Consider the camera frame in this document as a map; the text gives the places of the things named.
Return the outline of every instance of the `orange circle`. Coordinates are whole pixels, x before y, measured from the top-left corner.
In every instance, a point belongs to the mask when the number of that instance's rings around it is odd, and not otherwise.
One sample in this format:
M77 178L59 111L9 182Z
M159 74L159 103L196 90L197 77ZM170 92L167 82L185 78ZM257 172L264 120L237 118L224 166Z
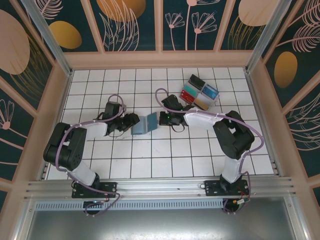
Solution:
M146 0L96 0L101 11L110 19L117 22L131 20L130 9L136 18L139 18L146 9Z

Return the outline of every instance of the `metal frame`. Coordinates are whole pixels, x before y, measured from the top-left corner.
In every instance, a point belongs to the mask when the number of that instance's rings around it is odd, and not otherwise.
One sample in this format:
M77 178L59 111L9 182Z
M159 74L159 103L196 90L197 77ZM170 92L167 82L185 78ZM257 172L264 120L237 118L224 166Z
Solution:
M256 43L256 45L253 49L253 52L250 56L250 59L247 63L246 69L247 69L248 73L250 73L255 68L256 64L258 63L262 53L264 52L264 50L267 47L269 41L272 39L273 35L277 31L277 29L283 19L284 14L286 13L288 8L290 7L291 1L292 0L280 0L278 2L277 6L275 7L273 14L270 17L268 24L263 29L263 32L262 32L258 42Z
M248 83L248 87L249 87L250 94L252 97L253 105L255 107L256 114L258 116L258 121L259 121L260 126L262 128L264 142L265 142L265 145L267 146L267 151L268 151L269 157L271 160L274 161L276 169L278 171L278 174L280 176L283 176L284 174L283 174L280 162L279 162L278 155L275 151L273 142L270 139L270 131L269 131L269 128L266 124L267 120L266 120L264 112L262 111L261 102L259 101L257 94L256 94L255 82L253 81L251 74L248 73L246 70L244 71L244 75L245 75L246 81Z
M64 110L64 106L65 106L65 103L66 103L66 99L67 99L67 96L68 96L69 88L70 88L70 85L71 85L71 81L72 81L72 78L74 77L74 73L75 73L75 71L72 71L69 75L67 75L67 80L65 81L65 84L64 84L64 91L63 91L63 94L62 94L61 101L59 103L58 112L57 112L57 114L55 116L54 124L52 125L52 128L51 128L52 130L54 130L56 124L60 122L60 119L61 119L61 116L62 116L62 113L63 113L63 110ZM42 179L42 177L44 175L44 169L47 166L48 166L48 163L46 163L45 161L42 161L41 166L39 167L39 172L38 172L38 174L36 176L37 180L41 180Z
M296 194L290 177L265 175L251 176L250 179L252 198L288 197ZM104 181L117 182L117 192L121 194L121 200L220 199L221 196L206 196L205 190L200 187L206 180L219 180L219 177L108 179ZM24 198L30 201L69 201L72 199L71 183L71 180L31 181ZM96 200L96 198L86 199L86 201L91 200Z
M52 32L49 29L49 26L45 19L42 17L35 1L30 0L21 0L26 12L29 14L30 18L34 22L36 28L41 33L43 39L49 46L52 51L52 54L55 56L56 60L61 65L63 71L66 75L70 75L71 68L67 62L67 59L62 52L60 46L58 45L55 37L53 36Z

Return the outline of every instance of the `metal post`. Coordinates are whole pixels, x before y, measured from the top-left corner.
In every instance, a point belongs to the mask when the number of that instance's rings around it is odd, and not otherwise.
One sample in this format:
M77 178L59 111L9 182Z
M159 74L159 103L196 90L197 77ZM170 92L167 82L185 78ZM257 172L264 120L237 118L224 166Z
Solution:
M288 10L292 0L280 0L275 7L275 10L268 22L265 26L258 42L256 43L251 57L247 63L246 69L247 72L250 72L255 68L257 62L259 61L262 53L266 49L269 41L272 39L273 35L275 34L278 26L280 25L283 16L285 15L286 11Z
M71 74L71 68L65 58L64 53L62 52L60 46L58 45L55 37L53 36L52 32L49 29L49 26L45 19L42 17L35 1L30 0L21 0L26 12L29 14L30 18L34 22L35 26L41 33L43 39L51 49L53 55L61 65L63 71L66 75Z

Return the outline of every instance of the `cable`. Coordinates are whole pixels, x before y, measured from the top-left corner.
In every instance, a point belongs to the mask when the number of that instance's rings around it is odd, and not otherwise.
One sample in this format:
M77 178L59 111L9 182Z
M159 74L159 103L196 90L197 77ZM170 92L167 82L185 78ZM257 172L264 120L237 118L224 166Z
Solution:
M84 212L85 212L85 214L86 214L87 216L92 216L93 218L94 218L95 216L99 216L99 215L101 215L101 214L104 214L109 208L111 208L111 207L120 199L121 195L120 195L118 192L101 191L101 190L92 188L92 187L90 187L90 186L82 183L82 182L79 181L77 178L75 178L74 176L72 176L71 174L69 174L67 170L61 169L61 168L59 167L59 156L60 156L61 149L62 149L62 147L63 147L63 145L64 145L64 142L65 142L68 134L69 134L74 128L79 128L79 127L86 126L86 125L93 124L93 123L106 123L106 122L109 122L109 121L112 121L112 120L116 119L117 117L119 117L119 116L121 116L121 115L123 114L124 100L123 100L123 98L122 98L121 96L119 96L118 94L112 94L111 96L109 96L108 102L109 102L110 98L111 98L111 97L114 97L114 96L117 96L117 97L121 100L121 106L120 106L119 112L118 112L115 116L113 116L113 117L111 117L111 118L109 118L109 119L105 119L105 120L91 120L91 121L85 121L85 122L82 122L82 123L78 123L78 124L72 125L72 126L64 133L64 135L63 135L63 137L62 137L62 139L61 139L61 142L60 142L60 144L59 144L59 147L58 147L58 149L57 149L56 156L55 156L55 168L56 168L59 172L65 172L65 173L66 173L73 181L75 181L76 183L82 185L83 187L85 187L85 188L87 188L87 189L89 189L89 190L91 190L91 191L104 194L106 197L108 197L108 194L110 194L110 195L117 195L117 198L116 198L116 200L113 201L113 203L111 203L106 209L99 211L97 214L90 215L90 214L87 212L87 209L88 209L89 207L91 207L91 206L93 206L93 205L96 205L96 204L93 203L93 204L88 205L88 206L85 208Z
M168 111L168 112L177 113L177 114L202 113L202 114L206 114L206 115L209 115L209 116L214 116L214 117L216 117L216 118L224 118L224 119L228 119L228 120L231 120L231 121L233 121L233 122L236 122L236 123L238 123L238 124L241 124L241 125L247 127L248 129L252 130L255 134L257 134L257 136L258 136L258 137L260 138L260 140L261 140L261 144L260 144L259 146L257 146L256 148L252 149L252 150L246 151L246 152L243 154L242 159L240 160L241 162L240 162L240 166L239 166L239 173L240 173L241 175L245 175L245 174L248 175L248 188L249 188L248 198L250 199L250 194L251 194L250 174L249 174L248 171L245 171L244 173L241 173L241 170L242 170L242 166L243 166L243 164L244 164L244 161L245 161L246 157L247 157L249 154L251 154L251 153L253 153L253 152L255 152L255 151L257 151L257 150L259 150L259 149L261 149L261 148L263 147L263 145L265 144L264 137L263 137L257 130L255 130L252 126L246 124L246 123L243 122L243 121L240 121L240 120L238 120L238 119L235 119L235 118L233 118L233 117L225 116L225 115L222 115L222 114L219 114L219 113L211 113L211 112L207 112L207 111L202 111L202 110L198 110L198 109L197 109L197 110L188 110L188 111L177 111L177 110L169 109L169 108L165 107L165 106L159 101L159 99L158 99L158 92L161 91L161 90L164 91L167 96L169 96L169 93L168 93L168 91L167 91L166 89L164 89L164 88L158 88L158 89L155 91L155 100L157 101L157 103L158 103L163 109L165 109L165 110ZM227 201L228 201L228 200L226 200L226 201L224 202L224 204L223 204L223 210L226 210Z
M173 130L174 132L176 132L176 133L182 133L182 132L186 129L186 127L185 127L184 125L182 125L182 127L183 127L182 131L177 131L177 130L174 129L174 126L173 126L173 125L171 126L172 130Z

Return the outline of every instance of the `gray floor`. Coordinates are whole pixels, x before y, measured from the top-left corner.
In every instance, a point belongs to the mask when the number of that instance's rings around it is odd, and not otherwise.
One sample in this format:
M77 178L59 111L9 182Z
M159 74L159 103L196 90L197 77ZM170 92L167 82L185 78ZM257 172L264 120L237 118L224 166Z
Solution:
M38 211L28 240L291 240L283 199L253 199L242 212L221 209Z

